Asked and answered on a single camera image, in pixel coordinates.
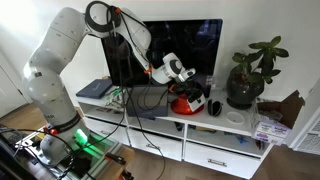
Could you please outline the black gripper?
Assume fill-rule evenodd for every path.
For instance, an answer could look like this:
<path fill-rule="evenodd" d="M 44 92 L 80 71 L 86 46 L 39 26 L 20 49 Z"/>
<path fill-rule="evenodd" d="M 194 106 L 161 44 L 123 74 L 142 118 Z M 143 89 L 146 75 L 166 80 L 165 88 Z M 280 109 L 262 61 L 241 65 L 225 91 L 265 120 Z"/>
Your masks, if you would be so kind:
<path fill-rule="evenodd" d="M 188 80 L 183 83 L 175 84 L 172 88 L 175 94 L 185 94 L 188 99 L 195 100 L 201 97 L 202 92 L 198 87 L 198 83 L 193 80 Z"/>

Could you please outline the robot base platform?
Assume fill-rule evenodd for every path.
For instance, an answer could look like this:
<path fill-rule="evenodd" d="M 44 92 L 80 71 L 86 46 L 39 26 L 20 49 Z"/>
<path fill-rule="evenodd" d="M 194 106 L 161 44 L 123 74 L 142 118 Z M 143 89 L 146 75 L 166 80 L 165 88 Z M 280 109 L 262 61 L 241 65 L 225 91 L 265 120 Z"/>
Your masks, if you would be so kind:
<path fill-rule="evenodd" d="M 45 168 L 45 177 L 56 180 L 134 180 L 126 170 L 129 158 L 123 145 L 116 140 L 104 139 L 98 134 L 90 136 L 78 132 L 73 140 L 76 150 L 64 148 L 67 156 L 53 165 L 40 149 L 44 140 L 42 131 L 32 131 L 30 135 L 18 141 L 17 150 L 23 150 L 31 156 L 33 165 Z"/>

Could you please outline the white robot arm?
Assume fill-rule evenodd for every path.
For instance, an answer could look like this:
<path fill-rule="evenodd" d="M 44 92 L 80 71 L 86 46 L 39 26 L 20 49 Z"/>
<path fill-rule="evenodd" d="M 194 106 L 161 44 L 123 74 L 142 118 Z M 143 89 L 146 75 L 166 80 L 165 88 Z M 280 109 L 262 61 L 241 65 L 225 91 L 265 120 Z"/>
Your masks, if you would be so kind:
<path fill-rule="evenodd" d="M 152 82 L 184 82 L 195 74 L 193 68 L 184 68 L 173 53 L 164 56 L 162 66 L 154 68 L 146 57 L 151 34 L 146 25 L 126 8 L 92 1 L 84 12 L 71 7 L 61 9 L 24 65 L 22 76 L 28 96 L 49 125 L 49 133 L 40 143 L 41 159 L 45 164 L 55 166 L 68 156 L 68 152 L 76 147 L 75 133 L 78 130 L 90 134 L 74 109 L 61 76 L 70 75 L 78 80 L 90 77 L 94 67 L 85 69 L 72 62 L 77 58 L 81 43 L 87 36 L 104 39 L 116 34 L 126 40 Z"/>

